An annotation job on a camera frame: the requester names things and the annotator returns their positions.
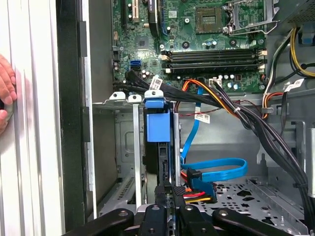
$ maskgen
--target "sticker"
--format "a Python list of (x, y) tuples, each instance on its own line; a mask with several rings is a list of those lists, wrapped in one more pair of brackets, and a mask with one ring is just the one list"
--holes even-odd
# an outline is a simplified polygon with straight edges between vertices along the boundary
[(152, 81), (151, 81), (149, 90), (159, 90), (159, 88), (161, 87), (162, 83), (163, 83), (162, 79), (159, 79), (159, 78), (154, 76)]
[(286, 89), (285, 92), (289, 92), (291, 89), (295, 89), (298, 88), (302, 85), (302, 83), (304, 82), (304, 79), (300, 79), (294, 82), (294, 84), (289, 85)]
[(169, 11), (168, 18), (177, 18), (177, 11)]
[(196, 114), (195, 119), (207, 124), (210, 124), (210, 116), (207, 114)]

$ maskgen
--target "motherboard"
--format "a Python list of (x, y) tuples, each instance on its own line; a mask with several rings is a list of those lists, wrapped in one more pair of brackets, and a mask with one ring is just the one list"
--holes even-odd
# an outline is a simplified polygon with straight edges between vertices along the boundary
[[(263, 21), (264, 0), (238, 2), (240, 26)], [(229, 93), (265, 90), (264, 33), (229, 34), (228, 1), (112, 0), (112, 7), (115, 80), (132, 69), (179, 89), (201, 78)]]

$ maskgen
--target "white panel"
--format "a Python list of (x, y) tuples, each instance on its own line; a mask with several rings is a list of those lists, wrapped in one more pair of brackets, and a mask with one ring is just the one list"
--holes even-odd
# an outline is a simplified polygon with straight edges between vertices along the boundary
[(55, 5), (0, 1), (0, 53), (18, 95), (0, 136), (1, 236), (64, 233)]

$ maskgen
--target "screw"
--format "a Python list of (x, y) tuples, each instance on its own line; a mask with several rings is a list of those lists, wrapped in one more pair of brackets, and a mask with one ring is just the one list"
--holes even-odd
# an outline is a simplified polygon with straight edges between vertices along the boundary
[(223, 27), (223, 32), (228, 33), (228, 27)]
[(193, 207), (192, 207), (192, 206), (186, 206), (185, 209), (186, 209), (186, 210), (192, 210)]
[(119, 216), (127, 216), (128, 212), (126, 212), (125, 210), (121, 211), (119, 214)]
[(220, 210), (220, 211), (219, 211), (219, 214), (220, 214), (221, 216), (227, 216), (227, 215), (228, 215), (225, 210)]
[(159, 210), (159, 207), (158, 206), (153, 206), (152, 210)]

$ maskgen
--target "blue sata port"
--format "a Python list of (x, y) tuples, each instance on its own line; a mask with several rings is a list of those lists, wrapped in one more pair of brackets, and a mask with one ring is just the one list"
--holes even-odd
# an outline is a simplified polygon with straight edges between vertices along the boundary
[(130, 68), (134, 71), (141, 71), (141, 60), (131, 60)]
[(141, 66), (141, 60), (131, 60), (130, 66)]

